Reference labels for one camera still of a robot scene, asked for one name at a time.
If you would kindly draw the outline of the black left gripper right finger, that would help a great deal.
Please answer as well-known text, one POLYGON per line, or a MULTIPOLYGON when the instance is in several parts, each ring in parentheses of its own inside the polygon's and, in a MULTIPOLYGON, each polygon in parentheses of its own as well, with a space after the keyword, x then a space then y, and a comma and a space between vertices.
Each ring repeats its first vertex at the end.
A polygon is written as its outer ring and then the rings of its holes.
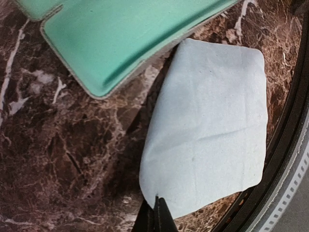
POLYGON ((165 199, 157 197, 156 203, 156 231, 177 232, 177 227, 174 223, 165 199))

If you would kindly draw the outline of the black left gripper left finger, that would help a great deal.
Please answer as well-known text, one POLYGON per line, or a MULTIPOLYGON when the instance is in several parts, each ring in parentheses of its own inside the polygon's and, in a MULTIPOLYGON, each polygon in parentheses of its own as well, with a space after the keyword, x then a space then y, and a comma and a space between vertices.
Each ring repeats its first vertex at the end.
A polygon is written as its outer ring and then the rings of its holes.
POLYGON ((134 222, 132 232, 156 232, 158 229, 157 223, 157 206, 158 196, 155 197, 155 205, 152 208, 144 199, 136 220, 134 222))

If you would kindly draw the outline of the light blue cleaning cloth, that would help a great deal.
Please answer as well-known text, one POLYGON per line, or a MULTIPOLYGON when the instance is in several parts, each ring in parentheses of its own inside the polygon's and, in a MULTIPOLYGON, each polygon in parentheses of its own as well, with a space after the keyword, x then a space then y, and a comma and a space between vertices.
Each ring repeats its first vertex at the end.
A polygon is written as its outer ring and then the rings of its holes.
POLYGON ((182 41, 164 79, 140 164, 150 206, 174 219, 260 183, 266 157, 267 78, 258 49, 182 41))

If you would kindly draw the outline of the grey case teal lining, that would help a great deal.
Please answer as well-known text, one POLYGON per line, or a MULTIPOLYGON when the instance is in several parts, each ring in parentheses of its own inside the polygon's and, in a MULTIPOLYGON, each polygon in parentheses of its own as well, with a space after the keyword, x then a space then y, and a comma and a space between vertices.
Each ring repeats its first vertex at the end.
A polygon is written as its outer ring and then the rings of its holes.
POLYGON ((144 64, 234 0, 18 0, 54 53, 93 98, 104 99, 144 64))

